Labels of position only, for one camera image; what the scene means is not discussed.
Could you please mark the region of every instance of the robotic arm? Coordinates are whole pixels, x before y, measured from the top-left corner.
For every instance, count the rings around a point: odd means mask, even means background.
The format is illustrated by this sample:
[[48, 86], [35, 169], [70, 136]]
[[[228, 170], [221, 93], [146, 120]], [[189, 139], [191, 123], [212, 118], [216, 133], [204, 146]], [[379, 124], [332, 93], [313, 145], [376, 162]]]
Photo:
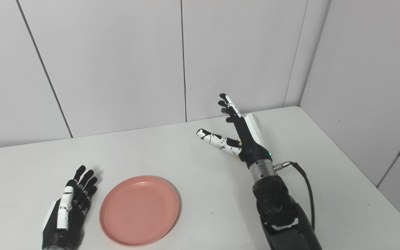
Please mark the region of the robotic arm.
[[[219, 101], [222, 112], [229, 114], [226, 122], [233, 123], [239, 140], [210, 133], [203, 128], [197, 131], [203, 141], [233, 155], [246, 163], [254, 179], [252, 191], [257, 199], [257, 211], [262, 228], [272, 250], [322, 250], [314, 233], [314, 204], [311, 186], [303, 169], [296, 163], [286, 161], [273, 165], [271, 153], [260, 131], [259, 120], [249, 113], [243, 117], [232, 100], [224, 93]], [[288, 189], [277, 171], [295, 167], [305, 178], [311, 199], [311, 225], [301, 206], [289, 195]]]

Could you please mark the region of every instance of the table surface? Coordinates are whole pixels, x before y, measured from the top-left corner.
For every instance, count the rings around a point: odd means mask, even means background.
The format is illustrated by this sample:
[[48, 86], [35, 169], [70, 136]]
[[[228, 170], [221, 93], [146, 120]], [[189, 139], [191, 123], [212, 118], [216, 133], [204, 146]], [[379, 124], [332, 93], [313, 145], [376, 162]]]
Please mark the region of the table surface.
[[[274, 163], [297, 161], [308, 174], [323, 249], [400, 249], [400, 213], [298, 107], [255, 112]], [[102, 232], [106, 194], [137, 175], [162, 177], [180, 195], [180, 214], [156, 249], [268, 250], [252, 194], [251, 173], [238, 157], [195, 135], [198, 128], [236, 138], [224, 117], [0, 148], [0, 249], [40, 249], [50, 203], [79, 165], [101, 179], [84, 226], [81, 250], [121, 250]], [[309, 217], [305, 182], [294, 168], [279, 172]]]

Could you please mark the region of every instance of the white finger segment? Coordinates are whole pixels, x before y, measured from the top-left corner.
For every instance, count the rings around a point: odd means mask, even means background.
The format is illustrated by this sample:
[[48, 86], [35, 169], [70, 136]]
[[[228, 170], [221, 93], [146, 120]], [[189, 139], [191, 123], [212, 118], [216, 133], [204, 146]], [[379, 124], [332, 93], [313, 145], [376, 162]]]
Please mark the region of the white finger segment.
[[58, 208], [57, 229], [68, 229], [68, 212], [72, 209], [73, 187], [66, 186]]

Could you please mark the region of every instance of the robot finger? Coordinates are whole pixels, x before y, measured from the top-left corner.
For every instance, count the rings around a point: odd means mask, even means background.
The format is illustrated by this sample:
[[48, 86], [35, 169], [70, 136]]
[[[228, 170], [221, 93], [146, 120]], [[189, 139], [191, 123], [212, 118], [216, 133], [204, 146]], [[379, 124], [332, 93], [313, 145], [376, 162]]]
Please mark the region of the robot finger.
[[214, 147], [232, 155], [239, 155], [242, 151], [240, 141], [223, 137], [219, 134], [213, 134], [207, 130], [204, 130], [203, 128], [197, 131], [197, 136]]
[[81, 165], [78, 170], [76, 171], [75, 177], [73, 177], [73, 180], [76, 180], [76, 182], [79, 182], [79, 178], [81, 178], [82, 174], [85, 172], [85, 166]]
[[225, 93], [221, 93], [220, 97], [224, 100], [224, 102], [227, 104], [227, 114], [229, 114], [231, 117], [242, 117], [240, 114], [240, 111], [237, 109], [235, 104], [232, 102], [232, 100], [229, 98], [229, 96]]
[[87, 184], [87, 181], [93, 176], [93, 174], [95, 174], [93, 170], [90, 169], [89, 171], [87, 171], [87, 173], [84, 174], [81, 181], [79, 182], [79, 186], [81, 188], [84, 188], [84, 186]]
[[87, 196], [91, 199], [92, 196], [96, 193], [96, 191], [98, 190], [98, 188], [96, 186], [91, 187], [88, 191], [87, 191]]
[[90, 190], [95, 183], [98, 181], [97, 177], [92, 177], [88, 182], [87, 185], [84, 187], [84, 193], [87, 193], [88, 190]]
[[72, 205], [76, 206], [79, 201], [82, 198], [82, 194], [84, 193], [84, 190], [82, 190], [81, 186], [79, 185], [76, 190], [74, 191], [74, 195], [73, 195], [73, 200], [72, 200]]
[[89, 211], [90, 206], [92, 204], [92, 196], [95, 194], [97, 190], [98, 190], [97, 187], [92, 186], [92, 188], [90, 188], [90, 190], [87, 192], [84, 201], [81, 202], [80, 208], [83, 214], [86, 214]]

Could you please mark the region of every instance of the robotic hand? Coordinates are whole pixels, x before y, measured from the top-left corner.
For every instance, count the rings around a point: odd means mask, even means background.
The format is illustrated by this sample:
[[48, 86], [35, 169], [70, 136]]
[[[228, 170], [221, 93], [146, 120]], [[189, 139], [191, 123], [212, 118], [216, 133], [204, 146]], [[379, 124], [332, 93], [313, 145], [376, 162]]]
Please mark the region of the robotic hand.
[[[262, 140], [259, 120], [249, 113], [243, 117], [232, 100], [221, 93], [219, 101], [222, 112], [229, 114], [226, 122], [232, 122], [239, 140], [210, 133], [203, 128], [197, 131], [203, 141], [238, 155], [251, 171], [254, 179], [252, 191], [257, 199], [257, 211], [260, 215], [263, 231], [272, 250], [322, 250], [314, 233], [314, 203], [311, 186], [303, 169], [296, 163], [286, 161], [273, 166], [271, 153]], [[305, 178], [311, 200], [312, 226], [301, 206], [289, 195], [288, 189], [277, 171], [286, 167], [295, 167]]]
[[75, 250], [81, 244], [82, 225], [98, 181], [91, 169], [79, 181], [84, 172], [85, 166], [79, 167], [62, 197], [52, 203], [42, 231], [43, 250]]

